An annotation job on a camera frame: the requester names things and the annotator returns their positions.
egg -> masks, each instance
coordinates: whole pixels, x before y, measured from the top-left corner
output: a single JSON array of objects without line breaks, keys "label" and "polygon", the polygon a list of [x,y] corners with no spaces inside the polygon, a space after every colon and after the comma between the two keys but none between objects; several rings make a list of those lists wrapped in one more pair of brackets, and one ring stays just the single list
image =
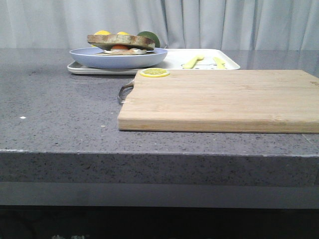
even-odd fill
[{"label": "egg", "polygon": [[110,51],[103,50],[103,52],[111,55],[144,55],[147,53],[147,50],[138,48],[129,49],[124,45],[115,45]]}]

white tray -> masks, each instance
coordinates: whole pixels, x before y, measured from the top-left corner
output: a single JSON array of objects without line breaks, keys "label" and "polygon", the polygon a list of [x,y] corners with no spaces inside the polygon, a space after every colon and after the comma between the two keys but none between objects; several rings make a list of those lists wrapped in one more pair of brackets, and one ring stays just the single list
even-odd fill
[{"label": "white tray", "polygon": [[[195,55],[203,54],[205,58],[198,61],[192,69],[184,69],[187,71],[194,70],[216,70],[216,63],[213,57],[219,57],[224,60],[226,70],[237,70],[240,66],[225,55],[220,50],[216,49],[167,49],[167,56],[165,59],[152,67],[159,67],[164,69],[183,69],[182,64],[188,62]],[[72,62],[67,66],[68,71],[79,75],[134,75],[139,69],[98,69],[90,68],[81,65],[78,62]]]}]

blue plate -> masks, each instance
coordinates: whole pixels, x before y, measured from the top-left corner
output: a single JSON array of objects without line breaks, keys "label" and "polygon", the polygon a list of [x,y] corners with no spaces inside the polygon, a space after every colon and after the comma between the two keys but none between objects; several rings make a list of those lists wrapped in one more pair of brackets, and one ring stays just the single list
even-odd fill
[{"label": "blue plate", "polygon": [[132,69],[156,65],[164,60],[167,50],[155,48],[154,53],[146,55],[95,55],[103,50],[98,47],[71,50],[72,58],[78,63],[101,69]]}]

yellow utensil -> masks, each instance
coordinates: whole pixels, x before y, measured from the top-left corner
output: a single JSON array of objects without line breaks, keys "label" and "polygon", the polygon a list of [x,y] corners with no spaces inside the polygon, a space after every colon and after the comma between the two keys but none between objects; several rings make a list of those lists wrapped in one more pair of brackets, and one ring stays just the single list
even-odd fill
[{"label": "yellow utensil", "polygon": [[220,59],[219,57],[214,57],[213,59],[216,62],[218,69],[226,69],[226,63],[224,62],[224,60]]},{"label": "yellow utensil", "polygon": [[196,64],[196,62],[200,61],[202,59],[204,59],[204,55],[196,55],[190,61],[183,64],[182,67],[183,67],[183,69],[192,69],[194,67],[194,65]]}]

bread slice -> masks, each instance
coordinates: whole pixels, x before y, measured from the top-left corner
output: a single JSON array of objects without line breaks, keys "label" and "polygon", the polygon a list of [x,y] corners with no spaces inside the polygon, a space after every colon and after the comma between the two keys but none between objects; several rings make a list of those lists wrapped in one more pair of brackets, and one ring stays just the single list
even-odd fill
[{"label": "bread slice", "polygon": [[88,43],[110,50],[114,45],[125,45],[129,48],[154,50],[155,42],[147,37],[132,35],[88,35]]}]

